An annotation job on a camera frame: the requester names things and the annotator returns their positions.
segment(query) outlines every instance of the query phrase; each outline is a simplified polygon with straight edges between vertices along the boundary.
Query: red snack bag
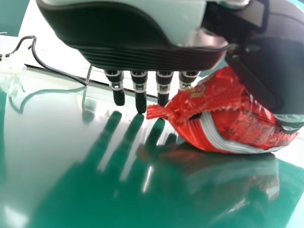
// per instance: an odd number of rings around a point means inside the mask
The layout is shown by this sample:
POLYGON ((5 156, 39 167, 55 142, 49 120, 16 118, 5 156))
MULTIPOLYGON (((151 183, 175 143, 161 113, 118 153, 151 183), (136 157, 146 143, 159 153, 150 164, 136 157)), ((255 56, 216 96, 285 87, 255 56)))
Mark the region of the red snack bag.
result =
POLYGON ((283 132, 230 67, 218 70, 205 83, 179 92, 166 107, 149 106, 147 119, 152 118, 167 119, 182 138, 209 152, 275 152, 297 136, 283 132))

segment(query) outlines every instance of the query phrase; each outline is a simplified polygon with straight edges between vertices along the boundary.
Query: white stripe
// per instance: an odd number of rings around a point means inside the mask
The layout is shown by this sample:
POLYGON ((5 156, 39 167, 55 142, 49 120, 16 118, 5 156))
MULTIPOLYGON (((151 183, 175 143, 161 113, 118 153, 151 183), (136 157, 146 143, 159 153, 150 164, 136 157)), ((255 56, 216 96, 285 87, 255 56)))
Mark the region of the white stripe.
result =
POLYGON ((200 124, 203 129, 203 132, 208 139, 208 141, 218 150, 232 152, 232 153, 268 153, 268 152, 276 152, 282 147, 274 147, 269 150, 263 150, 260 148, 252 147, 249 145, 245 145, 242 143, 238 143, 235 141, 229 141, 224 139, 219 132, 213 122, 212 116, 209 112, 205 112, 201 115, 200 124))
POLYGON ((161 85, 161 84, 158 84, 158 83, 157 83, 156 89, 157 89, 157 93, 159 93, 159 94, 163 94, 163 95, 169 94, 169 93, 170 93, 170 90, 171 90, 171 84, 161 85), (166 90, 166 91, 161 90, 161 86, 162 86, 162 87, 167 87, 167 90, 166 90))
POLYGON ((120 82, 110 82, 109 84, 110 88, 114 91, 120 91, 124 89, 124 81, 120 81, 120 82), (113 86, 113 84, 119 84, 119 88, 115 88, 115 86, 113 86))
POLYGON ((133 82, 133 90, 134 90, 134 92, 139 93, 139 94, 144 93, 147 91, 147 83, 137 84, 137 83, 133 82), (142 88, 142 90, 136 89, 136 86, 143 86, 143 88, 142 88))

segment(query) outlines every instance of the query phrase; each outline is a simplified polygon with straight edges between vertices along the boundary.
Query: robotic hand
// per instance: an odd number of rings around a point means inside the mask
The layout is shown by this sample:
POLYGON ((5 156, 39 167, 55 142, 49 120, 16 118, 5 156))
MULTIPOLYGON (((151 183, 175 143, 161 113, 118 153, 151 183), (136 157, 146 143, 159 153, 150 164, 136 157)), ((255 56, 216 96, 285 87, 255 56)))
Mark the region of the robotic hand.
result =
POLYGON ((156 71, 166 105, 172 72, 180 90, 226 56, 249 93, 287 133, 304 125, 304 13, 288 0, 37 0, 56 32, 112 88, 132 79, 145 112, 147 71, 156 71))

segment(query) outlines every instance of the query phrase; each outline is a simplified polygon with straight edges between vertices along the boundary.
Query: green table surface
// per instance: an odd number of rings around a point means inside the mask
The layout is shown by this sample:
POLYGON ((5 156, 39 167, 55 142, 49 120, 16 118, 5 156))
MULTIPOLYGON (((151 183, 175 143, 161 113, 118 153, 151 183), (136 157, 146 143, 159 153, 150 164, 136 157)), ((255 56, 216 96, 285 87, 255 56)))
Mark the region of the green table surface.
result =
POLYGON ((116 107, 100 85, 20 80, 0 92, 0 228, 304 227, 301 138, 276 155, 200 152, 132 94, 116 107))

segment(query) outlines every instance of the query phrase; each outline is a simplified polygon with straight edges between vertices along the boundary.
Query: wrinkled plastic packaging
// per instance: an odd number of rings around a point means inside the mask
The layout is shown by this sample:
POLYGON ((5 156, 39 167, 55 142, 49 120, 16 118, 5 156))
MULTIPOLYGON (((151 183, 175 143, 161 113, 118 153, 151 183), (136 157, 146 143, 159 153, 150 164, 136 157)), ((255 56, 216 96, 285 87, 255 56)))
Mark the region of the wrinkled plastic packaging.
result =
POLYGON ((0 90, 9 96, 16 96, 22 88, 20 75, 26 71, 26 66, 18 52, 0 61, 0 90))
POLYGON ((167 119, 182 138, 209 152, 275 152, 297 135, 283 132, 230 67, 216 71, 207 82, 179 92, 166 107, 149 106, 147 119, 152 118, 167 119))

